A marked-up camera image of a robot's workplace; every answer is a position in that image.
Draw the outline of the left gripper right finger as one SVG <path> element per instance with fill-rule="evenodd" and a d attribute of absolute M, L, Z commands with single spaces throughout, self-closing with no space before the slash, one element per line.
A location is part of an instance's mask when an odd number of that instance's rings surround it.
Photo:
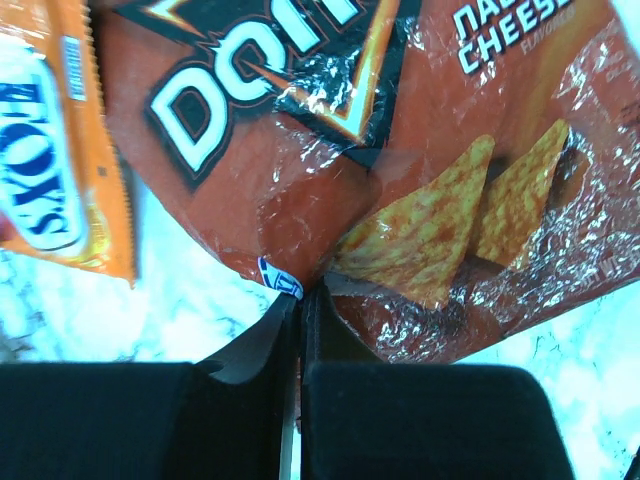
<path fill-rule="evenodd" d="M 319 285 L 301 310 L 305 479 L 570 479 L 547 395 L 498 365 L 389 364 Z"/>

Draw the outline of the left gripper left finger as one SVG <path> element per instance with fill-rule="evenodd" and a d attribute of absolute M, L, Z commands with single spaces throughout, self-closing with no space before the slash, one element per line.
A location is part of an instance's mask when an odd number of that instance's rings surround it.
<path fill-rule="evenodd" d="M 198 363 L 6 363 L 5 479 L 286 479 L 297 300 Z"/>

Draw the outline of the red Doritos bag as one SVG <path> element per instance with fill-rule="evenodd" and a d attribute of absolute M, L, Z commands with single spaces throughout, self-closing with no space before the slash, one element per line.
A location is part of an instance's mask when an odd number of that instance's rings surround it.
<path fill-rule="evenodd" d="M 108 127 L 187 233 L 448 362 L 639 277 L 639 57 L 609 1 L 100 1 Z"/>

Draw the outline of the orange Fox's candy bag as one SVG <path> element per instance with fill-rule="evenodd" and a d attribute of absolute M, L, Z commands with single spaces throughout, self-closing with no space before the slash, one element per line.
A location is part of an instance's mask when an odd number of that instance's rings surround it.
<path fill-rule="evenodd" d="M 1 4 L 1 246 L 135 279 L 85 1 Z"/>

